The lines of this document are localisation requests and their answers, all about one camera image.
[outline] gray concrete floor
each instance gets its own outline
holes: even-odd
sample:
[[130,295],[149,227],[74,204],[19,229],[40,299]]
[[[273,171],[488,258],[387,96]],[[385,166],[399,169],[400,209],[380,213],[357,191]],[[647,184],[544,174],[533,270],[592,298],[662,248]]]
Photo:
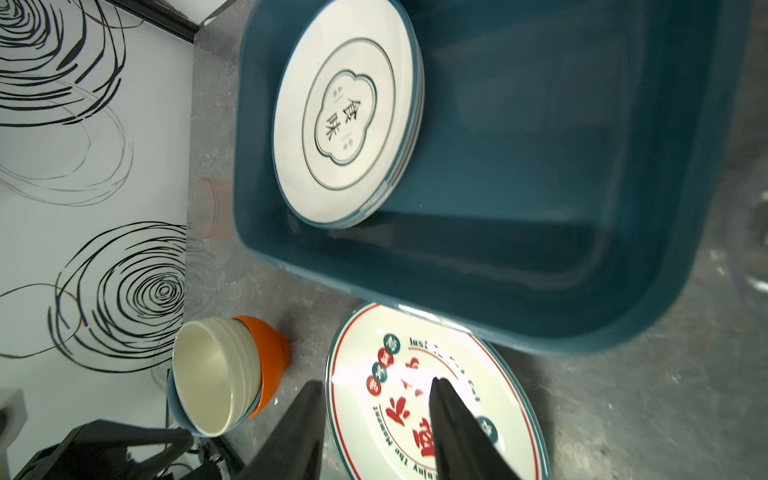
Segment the gray concrete floor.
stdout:
[[[239,0],[197,35],[190,185],[232,176],[240,37],[255,0]],[[697,261],[679,300],[643,335],[606,353],[544,359],[502,349],[543,428],[553,478],[709,480],[768,471],[768,337],[734,294],[727,241],[733,205],[768,162],[768,0],[754,2],[730,134]],[[258,451],[308,379],[323,377],[330,339],[360,300],[251,259],[236,241],[190,238],[196,315],[248,313],[290,341],[279,403],[229,434]],[[345,478],[329,436],[324,478]]]

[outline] teal bowl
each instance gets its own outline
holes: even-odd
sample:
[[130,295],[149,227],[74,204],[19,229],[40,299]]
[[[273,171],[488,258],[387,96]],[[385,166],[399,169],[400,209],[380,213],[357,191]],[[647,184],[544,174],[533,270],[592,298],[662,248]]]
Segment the teal bowl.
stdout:
[[[187,416],[187,413],[184,411],[184,407],[181,406],[181,400],[179,400],[179,393],[176,391],[176,382],[174,381],[174,369],[168,370],[168,381],[166,385],[166,392],[168,397],[168,409],[176,419],[176,423],[178,423],[182,429],[188,430],[190,433],[192,433],[192,435],[196,437],[205,437],[206,435],[200,433],[200,431],[197,430],[197,428],[195,428],[194,424]],[[231,432],[232,430],[242,425],[246,421],[246,419],[250,417],[250,415],[253,412],[256,411],[256,407],[259,406],[260,400],[261,400],[261,386],[259,386],[259,391],[256,394],[256,398],[254,399],[253,403],[250,404],[250,407],[248,407],[248,410],[240,418],[240,420],[238,420],[237,423],[232,426],[231,429],[227,430],[227,432]]]

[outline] teal plastic basin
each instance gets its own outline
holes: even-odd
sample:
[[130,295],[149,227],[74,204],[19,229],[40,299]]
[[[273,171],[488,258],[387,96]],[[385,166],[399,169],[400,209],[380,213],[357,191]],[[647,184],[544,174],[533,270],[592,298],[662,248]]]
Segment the teal plastic basin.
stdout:
[[324,0],[260,0],[241,52],[233,210],[255,257],[533,353],[604,349],[677,298],[727,144],[750,2],[408,0],[421,134],[359,226],[278,189],[272,119]]

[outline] decorative plate with red text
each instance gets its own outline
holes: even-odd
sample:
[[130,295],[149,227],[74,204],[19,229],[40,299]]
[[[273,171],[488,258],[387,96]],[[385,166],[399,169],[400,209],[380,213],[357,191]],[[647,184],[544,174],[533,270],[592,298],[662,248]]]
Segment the decorative plate with red text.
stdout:
[[355,480],[437,480],[429,391],[448,379],[522,480],[548,480],[538,422],[520,384],[486,342],[375,303],[341,327],[326,368],[336,445]]

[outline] plate with chinese characters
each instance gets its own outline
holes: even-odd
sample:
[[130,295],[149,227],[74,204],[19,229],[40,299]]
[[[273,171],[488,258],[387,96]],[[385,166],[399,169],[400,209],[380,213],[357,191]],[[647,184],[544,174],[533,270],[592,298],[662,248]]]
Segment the plate with chinese characters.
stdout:
[[367,218],[419,135],[424,70],[397,0],[332,0],[306,27],[275,105],[273,160],[291,210],[315,227]]
[[438,478],[429,418],[435,377],[451,382],[518,477],[549,479],[533,409],[495,349],[375,303],[344,323],[326,367],[328,415],[351,478]]

